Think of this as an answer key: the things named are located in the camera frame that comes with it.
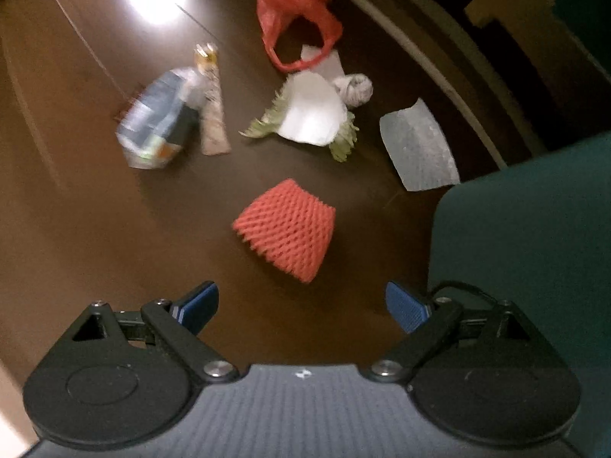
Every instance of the silver screw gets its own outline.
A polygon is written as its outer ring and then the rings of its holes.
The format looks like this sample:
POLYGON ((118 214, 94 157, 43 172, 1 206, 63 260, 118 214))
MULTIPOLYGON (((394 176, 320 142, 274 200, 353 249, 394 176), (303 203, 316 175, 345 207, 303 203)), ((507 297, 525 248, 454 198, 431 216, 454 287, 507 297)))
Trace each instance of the silver screw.
POLYGON ((443 305, 445 303, 451 303, 452 299, 448 298, 447 296, 440 296, 439 298, 435 298, 435 303, 437 303, 438 305, 443 305))
POLYGON ((210 377, 225 377, 233 371, 233 365, 225 360, 210 361, 204 365, 204 372, 210 377))
POLYGON ((379 360, 372 365, 372 372, 381 377, 396 376, 402 369, 401 365, 392 360, 379 360))

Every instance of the dark green surface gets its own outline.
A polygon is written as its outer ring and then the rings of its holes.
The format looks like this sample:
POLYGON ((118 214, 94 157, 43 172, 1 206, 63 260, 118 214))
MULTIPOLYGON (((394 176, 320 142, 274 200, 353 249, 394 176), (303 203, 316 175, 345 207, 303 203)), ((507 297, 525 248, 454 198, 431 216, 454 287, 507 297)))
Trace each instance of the dark green surface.
POLYGON ((460 184, 435 215, 429 288, 516 302, 578 376, 569 441, 611 455, 611 134, 460 184))
POLYGON ((611 0, 556 0, 554 14, 611 73, 611 0))

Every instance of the ribbed gray surface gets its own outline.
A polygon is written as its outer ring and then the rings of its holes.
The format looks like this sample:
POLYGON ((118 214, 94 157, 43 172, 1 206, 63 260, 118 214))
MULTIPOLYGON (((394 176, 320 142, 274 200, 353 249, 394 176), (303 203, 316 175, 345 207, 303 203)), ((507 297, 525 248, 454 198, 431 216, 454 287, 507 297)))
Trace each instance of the ribbed gray surface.
POLYGON ((352 365, 254 365, 208 387, 165 434, 120 451, 66 450, 44 442, 32 458, 574 458, 561 442, 526 451, 480 448, 422 418, 405 391, 364 379, 352 365), (305 371, 310 376, 298 377, 305 371))

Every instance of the red plastic bag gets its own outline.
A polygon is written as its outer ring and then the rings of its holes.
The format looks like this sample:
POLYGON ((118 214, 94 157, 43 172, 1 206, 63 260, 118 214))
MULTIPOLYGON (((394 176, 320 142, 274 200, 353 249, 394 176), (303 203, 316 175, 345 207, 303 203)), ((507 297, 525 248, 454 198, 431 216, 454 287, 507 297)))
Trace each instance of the red plastic bag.
POLYGON ((271 61, 282 72, 301 71, 314 67, 333 49, 343 32, 341 22, 327 9, 330 0, 257 0, 257 16, 263 30, 263 44, 271 61), (297 16, 304 16, 320 29, 323 36, 323 49, 311 60, 297 60, 283 64, 277 57, 274 47, 280 33, 284 32, 297 16))

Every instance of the brown floor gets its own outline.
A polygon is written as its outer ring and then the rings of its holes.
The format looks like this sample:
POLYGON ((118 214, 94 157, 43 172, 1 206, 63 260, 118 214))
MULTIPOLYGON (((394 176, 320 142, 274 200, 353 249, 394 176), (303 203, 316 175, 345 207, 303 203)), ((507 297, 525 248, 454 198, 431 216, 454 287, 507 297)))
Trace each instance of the brown floor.
MULTIPOLYGON (((241 367, 364 364, 401 338, 384 308, 384 284, 402 276, 425 285, 433 212, 445 190, 402 189, 378 119, 420 96, 463 180, 494 164, 392 39, 347 0, 332 9, 345 27, 344 69, 375 85, 372 101, 356 111, 359 142, 344 164, 326 149, 239 136, 283 82, 263 51, 255 0, 186 0, 163 26, 144 21, 128 0, 2 2, 0 359, 17 381, 91 300, 134 309, 206 279, 219 284, 221 306, 202 338, 241 367), (129 169, 112 115, 137 84, 190 65, 193 45, 206 41, 221 51, 233 151, 205 157, 193 139, 164 170, 129 169), (307 286, 258 258, 230 228, 287 177, 337 208, 328 255, 307 286)), ((280 55, 295 57, 312 36, 296 23, 280 55)))

